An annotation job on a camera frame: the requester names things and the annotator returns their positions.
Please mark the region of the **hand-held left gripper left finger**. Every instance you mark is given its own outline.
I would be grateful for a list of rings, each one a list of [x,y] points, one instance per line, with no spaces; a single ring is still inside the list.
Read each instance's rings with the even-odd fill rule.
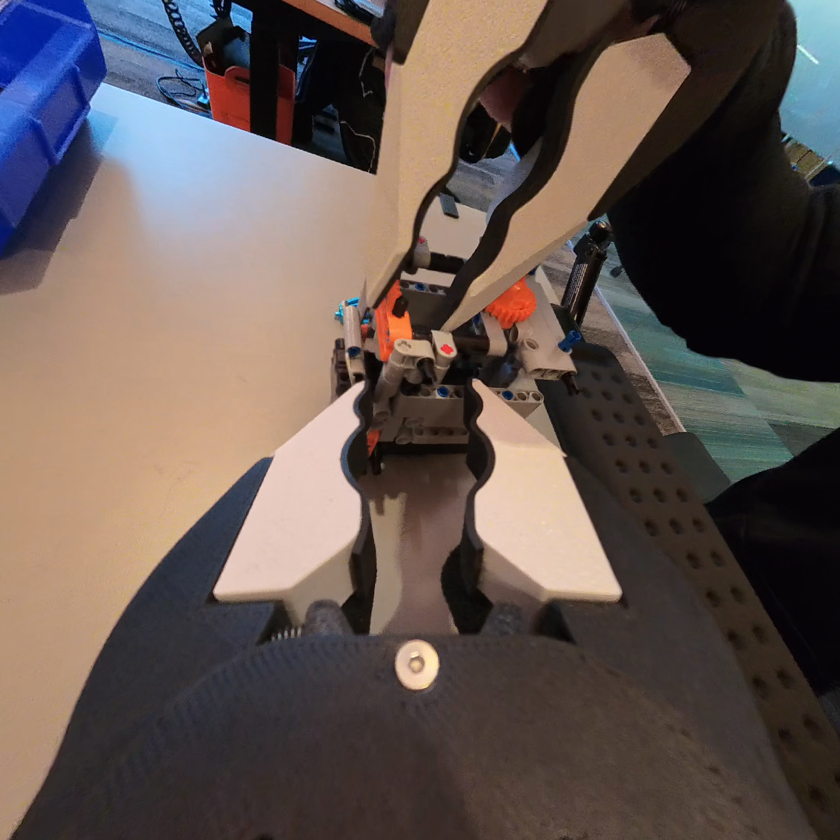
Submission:
[[[220,602],[371,600],[375,546],[359,478],[371,399],[352,387],[273,454],[219,575]]]

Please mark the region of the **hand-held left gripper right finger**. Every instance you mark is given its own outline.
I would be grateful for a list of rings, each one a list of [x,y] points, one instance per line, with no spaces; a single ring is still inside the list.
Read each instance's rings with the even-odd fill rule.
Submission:
[[[560,447],[479,381],[465,387],[467,497],[460,567],[492,603],[617,603],[619,584]]]

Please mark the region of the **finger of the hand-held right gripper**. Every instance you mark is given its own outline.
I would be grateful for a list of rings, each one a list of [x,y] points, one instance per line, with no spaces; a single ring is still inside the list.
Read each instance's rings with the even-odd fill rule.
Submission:
[[[371,32],[391,58],[364,297],[378,305],[453,173],[478,92],[522,55],[548,2],[385,2]]]
[[[511,172],[456,275],[447,329],[583,228],[690,73],[664,34],[603,39],[559,66],[542,136]]]

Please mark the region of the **orange gear frame assembly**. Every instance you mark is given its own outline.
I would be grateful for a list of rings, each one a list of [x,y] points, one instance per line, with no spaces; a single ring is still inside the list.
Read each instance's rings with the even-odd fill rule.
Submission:
[[[468,441],[465,388],[478,380],[522,417],[559,382],[578,392],[572,349],[582,340],[555,296],[531,270],[488,307],[451,330],[434,329],[448,287],[424,274],[453,276],[461,257],[429,248],[420,236],[409,270],[376,308],[359,297],[341,301],[343,336],[332,352],[334,396],[366,379],[373,391],[367,448],[372,470],[399,447],[463,452]]]

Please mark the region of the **person's right forearm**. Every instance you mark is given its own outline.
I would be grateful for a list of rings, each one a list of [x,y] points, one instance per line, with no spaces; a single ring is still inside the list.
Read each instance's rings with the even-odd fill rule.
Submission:
[[[722,105],[608,218],[628,279],[690,350],[838,383],[838,185],[810,186],[781,142],[795,47],[783,3]]]

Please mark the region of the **person's right hand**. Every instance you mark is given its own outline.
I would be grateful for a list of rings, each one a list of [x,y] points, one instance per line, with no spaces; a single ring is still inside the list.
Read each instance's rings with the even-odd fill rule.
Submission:
[[[532,99],[531,94],[543,74],[543,68],[509,66],[499,71],[481,92],[480,106],[495,125],[481,160],[501,157],[507,148],[513,148],[520,160],[531,150],[536,135],[526,102]]]

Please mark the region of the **black axle with connector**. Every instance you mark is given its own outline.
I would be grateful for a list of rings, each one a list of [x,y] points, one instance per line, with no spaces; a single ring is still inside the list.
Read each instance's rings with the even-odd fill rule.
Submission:
[[[613,241],[608,221],[598,220],[573,246],[574,264],[561,299],[561,306],[580,327]]]

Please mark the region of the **black studded panel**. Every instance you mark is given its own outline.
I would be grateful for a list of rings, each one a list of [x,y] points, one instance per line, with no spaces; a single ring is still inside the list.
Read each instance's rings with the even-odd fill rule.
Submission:
[[[571,360],[578,394],[541,385],[560,443],[635,521],[642,547],[682,570],[689,604],[706,607],[711,645],[737,661],[735,688],[750,695],[815,834],[838,838],[837,730],[615,356],[581,342]]]

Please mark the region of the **orange container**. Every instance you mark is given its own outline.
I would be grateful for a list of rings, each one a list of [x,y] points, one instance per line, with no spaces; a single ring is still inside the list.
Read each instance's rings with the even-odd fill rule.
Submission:
[[[250,130],[249,33],[220,17],[196,37],[213,119]],[[276,139],[290,144],[297,95],[297,74],[279,66]]]

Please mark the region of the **person's leg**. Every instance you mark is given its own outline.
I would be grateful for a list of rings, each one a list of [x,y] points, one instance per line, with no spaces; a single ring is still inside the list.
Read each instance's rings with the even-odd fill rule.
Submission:
[[[706,505],[819,696],[839,682],[839,431]]]

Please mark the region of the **blue plastic bin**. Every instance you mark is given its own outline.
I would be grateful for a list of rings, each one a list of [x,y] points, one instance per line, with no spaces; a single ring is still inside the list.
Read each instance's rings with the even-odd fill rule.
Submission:
[[[85,2],[2,2],[1,249],[76,138],[106,75]]]

